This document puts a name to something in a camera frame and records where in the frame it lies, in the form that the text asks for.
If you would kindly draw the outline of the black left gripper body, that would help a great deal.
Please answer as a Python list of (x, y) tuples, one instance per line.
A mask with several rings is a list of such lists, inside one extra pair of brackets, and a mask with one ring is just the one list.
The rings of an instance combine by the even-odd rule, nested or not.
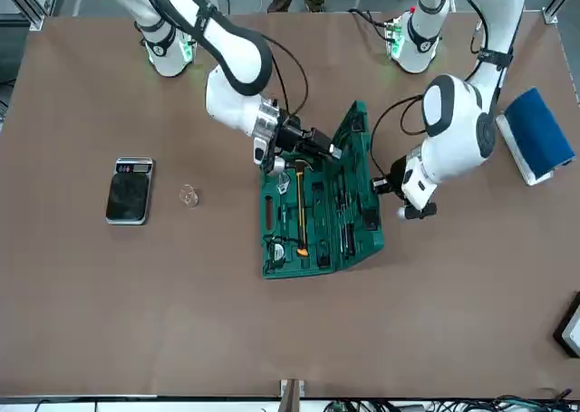
[(391, 186), (391, 191), (399, 199), (405, 199), (405, 195), (402, 191), (402, 184), (406, 172), (406, 161), (407, 158), (405, 156), (395, 160), (391, 164), (390, 171), (387, 174), (387, 180)]

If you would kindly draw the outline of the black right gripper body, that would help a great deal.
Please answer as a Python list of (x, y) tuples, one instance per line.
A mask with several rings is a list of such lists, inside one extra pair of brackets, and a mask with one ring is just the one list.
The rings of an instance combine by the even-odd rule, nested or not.
[(285, 152), (299, 152), (313, 155), (313, 148), (307, 143), (307, 131), (302, 129), (298, 116), (280, 117), (275, 135), (275, 147)]

